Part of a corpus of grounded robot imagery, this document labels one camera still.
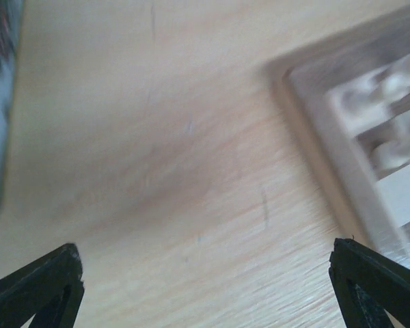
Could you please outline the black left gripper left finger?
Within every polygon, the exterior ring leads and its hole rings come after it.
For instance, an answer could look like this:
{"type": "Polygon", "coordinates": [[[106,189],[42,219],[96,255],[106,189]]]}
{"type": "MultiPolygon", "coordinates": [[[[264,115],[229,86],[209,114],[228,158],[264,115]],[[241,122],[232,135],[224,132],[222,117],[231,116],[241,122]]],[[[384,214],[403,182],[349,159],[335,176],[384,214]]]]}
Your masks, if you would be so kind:
{"type": "Polygon", "coordinates": [[[66,243],[0,279],[0,327],[73,327],[82,274],[77,246],[66,243]]]}

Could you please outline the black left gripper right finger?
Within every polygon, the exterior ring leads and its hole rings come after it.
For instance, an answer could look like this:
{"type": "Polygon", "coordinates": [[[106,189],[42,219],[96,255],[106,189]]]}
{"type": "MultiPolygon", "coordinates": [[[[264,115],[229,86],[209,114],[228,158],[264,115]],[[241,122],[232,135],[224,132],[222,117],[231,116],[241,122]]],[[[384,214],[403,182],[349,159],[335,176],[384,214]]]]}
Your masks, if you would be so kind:
{"type": "Polygon", "coordinates": [[[410,327],[410,269],[350,238],[333,244],[329,276],[347,327],[410,327]]]}

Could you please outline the wooden chess board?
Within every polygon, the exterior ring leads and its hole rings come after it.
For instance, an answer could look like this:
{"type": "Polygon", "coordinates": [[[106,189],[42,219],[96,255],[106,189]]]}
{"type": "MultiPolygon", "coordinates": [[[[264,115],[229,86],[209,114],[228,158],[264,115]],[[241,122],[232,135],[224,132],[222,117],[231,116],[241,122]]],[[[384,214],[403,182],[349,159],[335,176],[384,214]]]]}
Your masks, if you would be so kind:
{"type": "Polygon", "coordinates": [[[282,55],[266,75],[344,235],[410,269],[410,161],[379,171],[371,159],[410,142],[410,5],[282,55]],[[347,88],[373,90],[378,116],[343,118],[347,88]]]}

